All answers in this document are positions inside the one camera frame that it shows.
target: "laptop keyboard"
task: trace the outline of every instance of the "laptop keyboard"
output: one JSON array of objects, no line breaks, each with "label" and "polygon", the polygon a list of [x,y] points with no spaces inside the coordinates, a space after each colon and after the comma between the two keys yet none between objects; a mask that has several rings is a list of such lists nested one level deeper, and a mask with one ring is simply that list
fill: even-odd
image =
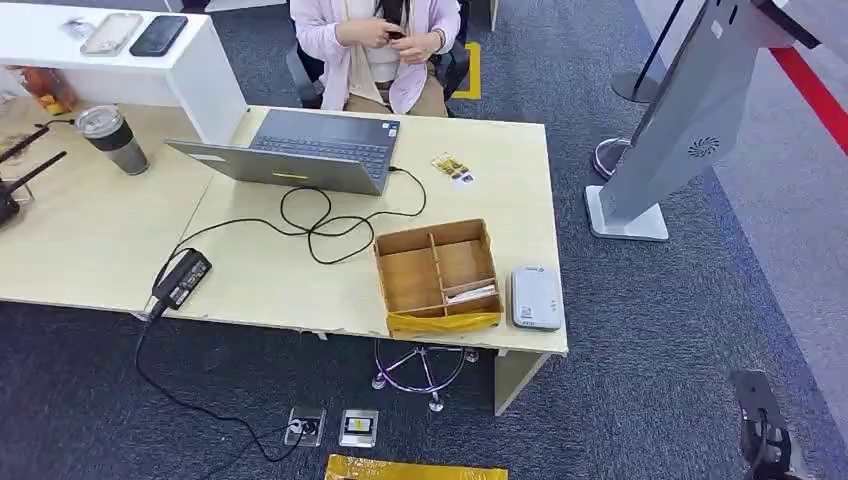
[{"label": "laptop keyboard", "polygon": [[296,138],[256,137],[251,148],[268,152],[309,155],[313,157],[339,158],[355,160],[365,167],[365,171],[374,180],[382,180],[389,163],[388,147],[378,145],[357,145],[352,143],[318,142]]}]

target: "white shirt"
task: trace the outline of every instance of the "white shirt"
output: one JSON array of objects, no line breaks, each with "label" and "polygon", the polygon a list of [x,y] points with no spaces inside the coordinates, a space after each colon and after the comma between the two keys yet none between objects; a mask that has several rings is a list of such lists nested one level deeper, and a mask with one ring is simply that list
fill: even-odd
[{"label": "white shirt", "polygon": [[[372,18],[375,15],[376,0],[347,0],[348,15],[351,20]],[[397,67],[400,65],[400,54],[391,46],[382,48],[364,48],[365,57],[371,67],[371,76],[375,82],[390,82],[397,76]]]}]

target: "yellow floor marking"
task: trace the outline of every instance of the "yellow floor marking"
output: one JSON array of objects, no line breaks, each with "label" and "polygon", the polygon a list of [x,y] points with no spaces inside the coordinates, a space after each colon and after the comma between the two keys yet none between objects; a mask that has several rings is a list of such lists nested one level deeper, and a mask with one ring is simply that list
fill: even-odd
[{"label": "yellow floor marking", "polygon": [[457,90],[453,92],[451,98],[462,100],[480,100],[483,96],[483,73],[480,68],[480,52],[482,48],[477,42],[468,42],[465,44],[465,49],[468,50],[468,90]]}]

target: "cardboard organizer box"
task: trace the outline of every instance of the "cardboard organizer box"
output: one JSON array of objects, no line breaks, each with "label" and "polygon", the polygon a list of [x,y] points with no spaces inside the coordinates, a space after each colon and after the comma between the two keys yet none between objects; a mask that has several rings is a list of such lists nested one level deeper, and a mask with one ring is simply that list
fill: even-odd
[{"label": "cardboard organizer box", "polygon": [[[393,336],[477,330],[500,322],[503,302],[483,220],[380,235],[374,251]],[[490,289],[481,296],[454,298],[485,287]]]}]

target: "red barrier belt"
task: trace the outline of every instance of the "red barrier belt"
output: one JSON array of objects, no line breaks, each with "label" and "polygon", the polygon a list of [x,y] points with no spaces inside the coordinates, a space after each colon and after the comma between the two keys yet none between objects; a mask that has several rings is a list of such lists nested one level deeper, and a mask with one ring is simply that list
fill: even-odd
[{"label": "red barrier belt", "polygon": [[810,65],[792,47],[772,48],[771,54],[813,108],[824,127],[848,155],[848,113],[824,86]]}]

